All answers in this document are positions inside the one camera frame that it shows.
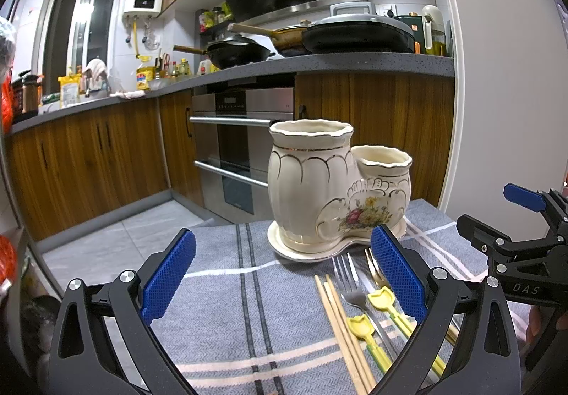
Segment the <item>wooden chopstick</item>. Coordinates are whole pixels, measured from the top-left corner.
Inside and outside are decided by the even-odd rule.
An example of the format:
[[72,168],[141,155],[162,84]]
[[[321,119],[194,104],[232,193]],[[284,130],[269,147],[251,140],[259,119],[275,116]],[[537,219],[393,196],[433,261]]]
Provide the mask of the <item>wooden chopstick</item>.
[[327,292],[326,284],[324,284],[318,275],[314,276],[319,297],[321,297],[322,304],[326,310],[326,315],[329,320],[332,331],[337,339],[343,360],[346,364],[346,369],[349,372],[349,377],[353,381],[355,392],[358,395],[367,394],[365,380],[363,379],[361,371],[357,367],[357,363],[353,357],[353,352],[349,348],[349,343],[346,340],[346,331],[340,322],[339,312],[336,311],[330,294]]
[[355,362],[357,363],[357,367],[361,371],[363,379],[365,380],[366,390],[368,391],[367,394],[370,394],[372,389],[376,386],[375,377],[373,376],[366,357],[362,352],[358,338],[355,337],[351,331],[349,331],[348,323],[346,322],[346,311],[341,304],[339,294],[336,291],[336,288],[333,285],[333,282],[331,281],[329,275],[326,275],[326,281],[324,283],[326,284],[327,292],[331,296],[336,311],[339,312],[340,322],[345,328],[346,340],[349,343],[349,348],[353,352],[353,357],[355,359]]

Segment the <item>gold fork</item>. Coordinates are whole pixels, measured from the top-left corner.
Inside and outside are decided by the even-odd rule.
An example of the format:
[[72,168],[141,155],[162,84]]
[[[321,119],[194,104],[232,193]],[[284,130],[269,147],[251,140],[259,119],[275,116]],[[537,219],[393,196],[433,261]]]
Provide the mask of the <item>gold fork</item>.
[[[378,264],[375,258],[373,257],[370,248],[367,248],[365,250],[365,255],[367,258],[371,276],[375,281],[376,285],[379,286],[381,289],[389,288],[390,285],[388,284],[388,281],[380,271],[380,268],[378,267]],[[449,343],[452,345],[456,344],[458,333],[459,333],[459,327],[456,326],[456,320],[452,319],[450,321],[450,325],[446,334],[446,340],[449,341]]]

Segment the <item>yellow oil bottle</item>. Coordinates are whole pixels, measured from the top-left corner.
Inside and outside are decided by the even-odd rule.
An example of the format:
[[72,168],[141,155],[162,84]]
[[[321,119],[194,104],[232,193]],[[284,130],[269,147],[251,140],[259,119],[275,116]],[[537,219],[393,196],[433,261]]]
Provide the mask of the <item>yellow oil bottle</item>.
[[155,78],[155,62],[150,56],[139,55],[140,66],[136,70],[138,90],[149,90],[149,83]]

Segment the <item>red plastic bag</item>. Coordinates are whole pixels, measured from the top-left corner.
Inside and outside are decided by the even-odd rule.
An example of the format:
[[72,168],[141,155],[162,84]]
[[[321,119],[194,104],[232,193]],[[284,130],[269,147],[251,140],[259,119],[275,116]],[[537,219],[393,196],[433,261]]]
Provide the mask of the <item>red plastic bag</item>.
[[2,130],[4,135],[6,135],[12,128],[13,121],[13,91],[11,81],[6,79],[2,83]]

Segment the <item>large black lidded pan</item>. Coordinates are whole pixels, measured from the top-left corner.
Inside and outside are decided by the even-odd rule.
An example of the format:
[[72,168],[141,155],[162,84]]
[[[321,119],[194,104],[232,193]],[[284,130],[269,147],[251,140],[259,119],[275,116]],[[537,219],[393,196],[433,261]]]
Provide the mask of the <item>large black lidded pan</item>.
[[415,37],[408,25],[395,18],[368,13],[322,18],[302,33],[302,42],[314,54],[415,52]]

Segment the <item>kitchen window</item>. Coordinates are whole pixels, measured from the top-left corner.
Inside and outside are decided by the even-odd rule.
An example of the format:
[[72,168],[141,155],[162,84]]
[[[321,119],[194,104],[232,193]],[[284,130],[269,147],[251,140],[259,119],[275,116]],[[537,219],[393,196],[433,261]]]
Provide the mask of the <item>kitchen window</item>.
[[39,42],[42,93],[60,90],[59,79],[99,59],[112,64],[119,0],[48,0]]

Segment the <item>silver steel fork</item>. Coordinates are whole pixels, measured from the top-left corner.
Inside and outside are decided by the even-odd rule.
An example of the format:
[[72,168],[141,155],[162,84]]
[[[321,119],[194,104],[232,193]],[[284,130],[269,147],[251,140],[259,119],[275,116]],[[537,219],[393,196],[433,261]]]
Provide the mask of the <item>silver steel fork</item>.
[[357,276],[357,272],[350,255],[338,255],[333,257],[331,260],[342,296],[349,304],[359,308],[360,311],[367,315],[373,329],[377,332],[383,344],[387,356],[390,357],[390,360],[395,361],[398,356],[396,348],[383,327],[377,324],[376,320],[373,319],[372,311],[367,304],[366,294],[364,293],[361,281]]

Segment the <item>yellow tulip plastic spoon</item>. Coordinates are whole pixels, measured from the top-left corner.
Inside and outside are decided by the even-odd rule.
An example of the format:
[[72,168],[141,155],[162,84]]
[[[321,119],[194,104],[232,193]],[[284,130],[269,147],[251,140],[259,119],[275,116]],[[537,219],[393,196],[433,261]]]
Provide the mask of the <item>yellow tulip plastic spoon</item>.
[[372,355],[376,365],[386,374],[392,365],[392,360],[390,360],[386,352],[376,343],[373,337],[375,329],[373,328],[371,319],[366,314],[361,314],[346,318],[346,322],[348,323],[349,331],[351,331],[355,337],[366,343],[367,349]]

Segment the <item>grey plaid table cloth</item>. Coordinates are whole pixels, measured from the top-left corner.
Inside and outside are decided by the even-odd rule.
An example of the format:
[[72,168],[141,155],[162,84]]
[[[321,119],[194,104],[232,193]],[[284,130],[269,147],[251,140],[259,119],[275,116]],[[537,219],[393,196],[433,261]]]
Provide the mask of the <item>grey plaid table cloth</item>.
[[267,222],[197,221],[170,202],[112,225],[124,267],[138,268],[183,228],[196,256],[151,331],[201,394],[352,394],[354,383],[322,304],[331,262],[281,258]]

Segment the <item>dark thermos jar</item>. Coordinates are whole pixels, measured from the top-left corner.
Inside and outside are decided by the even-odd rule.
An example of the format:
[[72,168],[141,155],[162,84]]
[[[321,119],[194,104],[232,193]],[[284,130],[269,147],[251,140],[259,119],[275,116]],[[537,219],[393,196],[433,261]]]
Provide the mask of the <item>dark thermos jar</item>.
[[42,100],[42,75],[30,70],[18,74],[12,83],[12,113],[13,123],[19,123],[38,115]]

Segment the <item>grey kitchen countertop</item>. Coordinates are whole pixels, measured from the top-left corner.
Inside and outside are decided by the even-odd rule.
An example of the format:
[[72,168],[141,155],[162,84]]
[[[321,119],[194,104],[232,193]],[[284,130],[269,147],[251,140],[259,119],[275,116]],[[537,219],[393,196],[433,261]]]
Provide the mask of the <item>grey kitchen countertop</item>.
[[198,75],[193,78],[170,82],[165,87],[136,97],[125,99],[107,97],[89,101],[69,108],[54,110],[51,113],[39,114],[33,118],[12,125],[10,133],[15,135],[43,123],[60,119],[89,110],[106,108],[115,105],[132,105],[140,100],[159,98],[180,91],[205,87],[209,84],[238,84],[268,76],[304,75],[304,74],[412,74],[433,77],[453,78],[455,76],[454,59],[409,53],[388,52],[352,52],[338,54],[312,54],[299,57],[282,57],[281,59],[254,62],[253,64],[215,71],[211,74]]

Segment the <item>wooden lower cabinets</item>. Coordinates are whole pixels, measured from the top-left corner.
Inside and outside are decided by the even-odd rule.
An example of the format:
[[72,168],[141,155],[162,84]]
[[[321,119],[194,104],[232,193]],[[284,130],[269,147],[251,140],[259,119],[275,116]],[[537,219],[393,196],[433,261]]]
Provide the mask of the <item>wooden lower cabinets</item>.
[[[355,144],[408,152],[413,197],[439,203],[452,141],[452,78],[285,74],[260,78],[256,86],[289,88],[296,119],[346,121]],[[75,227],[91,232],[163,196],[203,205],[189,122],[196,96],[196,88],[186,88],[138,100],[107,98],[14,129],[5,141],[8,173],[31,238],[39,242]]]

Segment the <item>white oil dispenser bottle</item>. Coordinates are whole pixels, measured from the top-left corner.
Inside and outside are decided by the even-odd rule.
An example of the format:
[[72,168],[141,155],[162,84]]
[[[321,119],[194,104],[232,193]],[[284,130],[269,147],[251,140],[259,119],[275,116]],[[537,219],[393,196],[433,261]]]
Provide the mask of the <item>white oil dispenser bottle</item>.
[[426,5],[422,9],[422,20],[426,53],[446,57],[446,33],[442,12],[436,6]]

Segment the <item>cream ceramic utensil holder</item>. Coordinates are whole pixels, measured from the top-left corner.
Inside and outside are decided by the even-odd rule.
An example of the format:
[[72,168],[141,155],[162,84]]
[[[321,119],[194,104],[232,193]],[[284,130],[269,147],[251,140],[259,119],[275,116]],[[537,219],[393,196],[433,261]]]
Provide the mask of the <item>cream ceramic utensil holder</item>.
[[353,244],[367,244],[373,228],[406,233],[411,197],[406,152],[350,143],[349,123],[325,119],[272,124],[268,239],[278,255],[321,262]]

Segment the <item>black wok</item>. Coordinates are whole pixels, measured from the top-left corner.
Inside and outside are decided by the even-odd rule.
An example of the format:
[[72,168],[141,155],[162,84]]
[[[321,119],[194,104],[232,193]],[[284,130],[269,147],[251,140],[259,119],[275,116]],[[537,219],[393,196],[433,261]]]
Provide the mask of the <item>black wok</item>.
[[249,37],[233,34],[210,42],[204,49],[174,45],[173,51],[207,56],[215,67],[226,69],[267,60],[274,53]]

